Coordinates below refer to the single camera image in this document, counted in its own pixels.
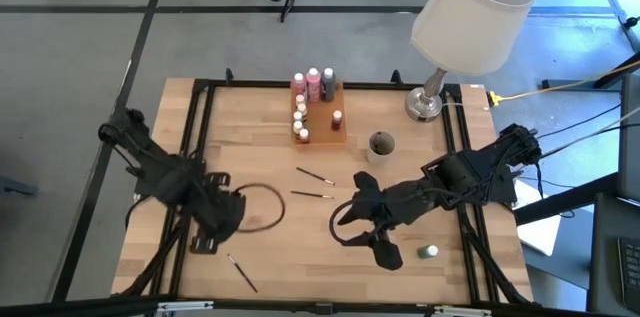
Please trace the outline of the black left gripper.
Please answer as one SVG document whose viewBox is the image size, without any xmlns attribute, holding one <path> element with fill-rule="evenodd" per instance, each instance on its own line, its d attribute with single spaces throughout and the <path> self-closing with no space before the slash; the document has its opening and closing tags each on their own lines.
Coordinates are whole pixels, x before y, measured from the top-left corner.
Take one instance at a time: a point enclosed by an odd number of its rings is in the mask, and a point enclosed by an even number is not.
<svg viewBox="0 0 640 317">
<path fill-rule="evenodd" d="M 204 176 L 199 196 L 193 207 L 198 224 L 192 238 L 192 253 L 216 253 L 236 231 L 246 210 L 246 197 L 238 190 L 228 190 L 231 176 L 226 172 L 211 172 Z"/>
</svg>

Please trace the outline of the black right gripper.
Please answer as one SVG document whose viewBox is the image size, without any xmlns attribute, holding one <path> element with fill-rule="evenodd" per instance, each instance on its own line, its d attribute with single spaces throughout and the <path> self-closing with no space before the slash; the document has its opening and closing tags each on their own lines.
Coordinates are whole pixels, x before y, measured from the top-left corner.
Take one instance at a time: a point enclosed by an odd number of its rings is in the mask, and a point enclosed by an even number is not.
<svg viewBox="0 0 640 317">
<path fill-rule="evenodd" d="M 347 225 L 364 219 L 373 223 L 369 232 L 363 232 L 342 242 L 345 247 L 369 247 L 376 264 L 387 270 L 397 270 L 403 266 L 399 248 L 388 235 L 392 227 L 391 215 L 385 204 L 385 198 L 377 180 L 367 172 L 354 175 L 354 183 L 358 189 L 353 197 L 353 204 L 345 211 L 337 224 Z"/>
</svg>

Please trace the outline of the beige plastic cup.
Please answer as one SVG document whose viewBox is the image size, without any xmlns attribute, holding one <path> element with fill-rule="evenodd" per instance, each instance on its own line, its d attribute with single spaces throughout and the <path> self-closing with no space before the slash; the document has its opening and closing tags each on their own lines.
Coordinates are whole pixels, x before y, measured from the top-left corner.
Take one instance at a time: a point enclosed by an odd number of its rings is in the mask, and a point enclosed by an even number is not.
<svg viewBox="0 0 640 317">
<path fill-rule="evenodd" d="M 370 164 L 386 163 L 396 148 L 395 139 L 384 131 L 374 132 L 368 140 L 367 160 Z"/>
</svg>

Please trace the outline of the large grey paint bottle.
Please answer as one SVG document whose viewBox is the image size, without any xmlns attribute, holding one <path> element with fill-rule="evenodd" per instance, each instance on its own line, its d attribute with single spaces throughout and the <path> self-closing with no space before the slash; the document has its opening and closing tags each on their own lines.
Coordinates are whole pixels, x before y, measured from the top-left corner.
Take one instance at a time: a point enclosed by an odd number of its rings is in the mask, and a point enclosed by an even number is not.
<svg viewBox="0 0 640 317">
<path fill-rule="evenodd" d="M 331 102 L 335 97 L 336 77 L 332 68 L 325 68 L 321 76 L 322 99 Z"/>
</svg>

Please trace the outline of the large pink paint bottle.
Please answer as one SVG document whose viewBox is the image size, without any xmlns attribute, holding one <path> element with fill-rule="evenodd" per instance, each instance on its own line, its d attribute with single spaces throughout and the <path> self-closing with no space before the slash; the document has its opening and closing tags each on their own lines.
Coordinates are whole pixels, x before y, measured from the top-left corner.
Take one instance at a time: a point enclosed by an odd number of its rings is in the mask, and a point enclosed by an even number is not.
<svg viewBox="0 0 640 317">
<path fill-rule="evenodd" d="M 321 74 L 312 67 L 305 75 L 307 83 L 307 101 L 319 102 L 321 100 Z"/>
</svg>

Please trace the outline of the large coral paint bottle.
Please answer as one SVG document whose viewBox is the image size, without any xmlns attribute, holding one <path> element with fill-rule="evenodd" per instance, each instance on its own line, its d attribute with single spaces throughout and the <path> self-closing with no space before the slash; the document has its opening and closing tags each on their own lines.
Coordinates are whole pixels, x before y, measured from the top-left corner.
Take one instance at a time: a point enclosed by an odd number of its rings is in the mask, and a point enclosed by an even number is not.
<svg viewBox="0 0 640 317">
<path fill-rule="evenodd" d="M 291 80 L 291 83 L 290 83 L 290 88 L 291 88 L 292 96 L 294 97 L 294 101 L 295 101 L 295 97 L 298 94 L 304 95 L 307 101 L 307 81 L 305 76 L 302 73 L 296 73 L 293 76 L 293 79 Z"/>
</svg>

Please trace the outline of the white board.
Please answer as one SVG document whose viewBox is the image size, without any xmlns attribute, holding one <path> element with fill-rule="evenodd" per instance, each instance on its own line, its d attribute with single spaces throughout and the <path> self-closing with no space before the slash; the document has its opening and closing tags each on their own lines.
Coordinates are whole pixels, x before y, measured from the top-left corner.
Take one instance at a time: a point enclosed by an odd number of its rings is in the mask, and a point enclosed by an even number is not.
<svg viewBox="0 0 640 317">
<path fill-rule="evenodd" d="M 514 181 L 514 188 L 517 198 L 516 202 L 513 204 L 514 211 L 542 199 L 536 188 L 531 187 L 518 179 Z M 559 215 L 555 215 L 520 225 L 517 227 L 518 236 L 525 245 L 546 256 L 551 256 L 553 254 L 560 222 L 561 217 Z"/>
</svg>

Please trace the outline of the silver table lamp white shade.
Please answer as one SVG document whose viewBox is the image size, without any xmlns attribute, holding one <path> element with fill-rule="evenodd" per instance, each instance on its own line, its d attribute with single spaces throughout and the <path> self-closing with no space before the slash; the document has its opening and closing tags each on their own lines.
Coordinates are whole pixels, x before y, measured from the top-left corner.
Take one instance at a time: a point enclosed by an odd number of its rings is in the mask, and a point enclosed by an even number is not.
<svg viewBox="0 0 640 317">
<path fill-rule="evenodd" d="M 428 0 L 413 22 L 410 43 L 436 71 L 409 92 L 405 110 L 419 122 L 442 111 L 448 73 L 482 76 L 501 68 L 535 0 Z"/>
</svg>

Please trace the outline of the black keyboard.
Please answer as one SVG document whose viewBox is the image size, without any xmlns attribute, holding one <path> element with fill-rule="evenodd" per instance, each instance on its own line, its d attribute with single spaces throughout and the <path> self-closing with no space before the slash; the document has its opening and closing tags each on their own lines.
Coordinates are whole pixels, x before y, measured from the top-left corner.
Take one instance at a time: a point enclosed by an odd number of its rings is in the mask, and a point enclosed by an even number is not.
<svg viewBox="0 0 640 317">
<path fill-rule="evenodd" d="M 617 239 L 623 304 L 640 314 L 640 240 Z"/>
</svg>

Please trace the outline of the silver metal bracket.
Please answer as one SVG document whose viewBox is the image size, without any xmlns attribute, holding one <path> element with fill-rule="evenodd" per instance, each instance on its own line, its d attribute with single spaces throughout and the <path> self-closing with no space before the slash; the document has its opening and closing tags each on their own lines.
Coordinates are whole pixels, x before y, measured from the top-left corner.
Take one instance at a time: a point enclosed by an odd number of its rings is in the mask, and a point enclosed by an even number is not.
<svg viewBox="0 0 640 317">
<path fill-rule="evenodd" d="M 435 306 L 431 317 L 493 317 L 491 310 L 470 307 Z"/>
<path fill-rule="evenodd" d="M 210 310 L 213 308 L 213 301 L 173 301 L 159 303 L 156 311 L 158 313 L 171 314 L 182 311 Z"/>
</svg>

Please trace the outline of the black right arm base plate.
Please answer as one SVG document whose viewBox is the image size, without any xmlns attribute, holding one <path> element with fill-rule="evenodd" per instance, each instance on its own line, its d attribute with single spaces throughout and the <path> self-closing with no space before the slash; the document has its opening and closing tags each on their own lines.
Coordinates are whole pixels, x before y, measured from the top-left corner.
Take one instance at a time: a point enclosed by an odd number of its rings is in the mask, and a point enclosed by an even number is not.
<svg viewBox="0 0 640 317">
<path fill-rule="evenodd" d="M 473 205 L 488 203 L 513 203 L 516 201 L 513 176 L 505 165 L 498 167 L 455 168 L 447 175 L 447 188 L 462 196 L 462 200 Z"/>
</svg>

